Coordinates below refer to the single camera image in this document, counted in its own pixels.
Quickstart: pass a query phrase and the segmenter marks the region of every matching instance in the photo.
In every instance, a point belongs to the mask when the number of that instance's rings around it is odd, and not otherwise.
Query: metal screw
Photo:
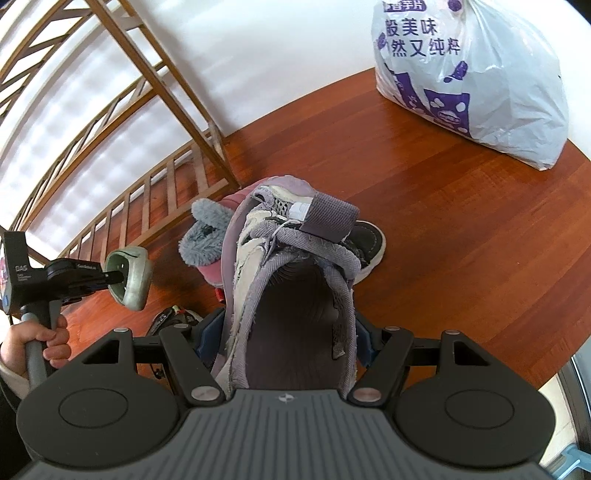
[[[196,387],[191,390],[191,396],[199,401],[213,401],[220,396],[220,391],[215,387]]]
[[[382,398],[379,390],[371,387],[358,388],[353,392],[353,398],[363,403],[373,403]]]

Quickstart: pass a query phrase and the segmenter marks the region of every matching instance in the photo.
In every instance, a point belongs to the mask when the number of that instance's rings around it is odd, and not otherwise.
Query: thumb
[[[37,322],[22,322],[11,329],[11,340],[13,343],[25,344],[31,340],[39,340],[40,342],[48,342],[52,340],[56,333],[53,330],[45,328]]]

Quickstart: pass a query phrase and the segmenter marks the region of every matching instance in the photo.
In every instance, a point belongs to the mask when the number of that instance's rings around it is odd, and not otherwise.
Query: white plastic bag
[[[568,136],[560,66],[543,35],[494,0],[398,0],[375,7],[386,98],[538,170]]]

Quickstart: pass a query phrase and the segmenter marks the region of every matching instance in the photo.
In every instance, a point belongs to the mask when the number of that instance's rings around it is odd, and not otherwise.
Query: human hand
[[[43,350],[43,358],[49,360],[54,368],[61,368],[68,363],[72,349],[67,344],[70,333],[66,318],[60,315],[57,319],[57,328],[49,330],[36,322],[22,322],[12,325],[8,329],[6,338],[0,347],[0,358],[11,371],[21,377],[27,377],[27,360],[25,344],[31,340],[46,342],[47,348]]]

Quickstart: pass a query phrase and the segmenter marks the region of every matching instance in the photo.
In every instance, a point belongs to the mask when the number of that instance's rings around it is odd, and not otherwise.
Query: reddish-brown wood surface
[[[571,143],[552,170],[535,171],[383,99],[363,72],[254,122],[227,148],[243,184],[292,174],[382,228],[384,260],[355,287],[356,308],[376,325],[462,330],[536,387],[591,334],[591,163]],[[130,212],[140,228],[141,205]],[[217,306],[177,252],[191,223],[151,244],[143,312],[106,292],[69,308],[74,352],[115,326],[141,335],[174,303]]]

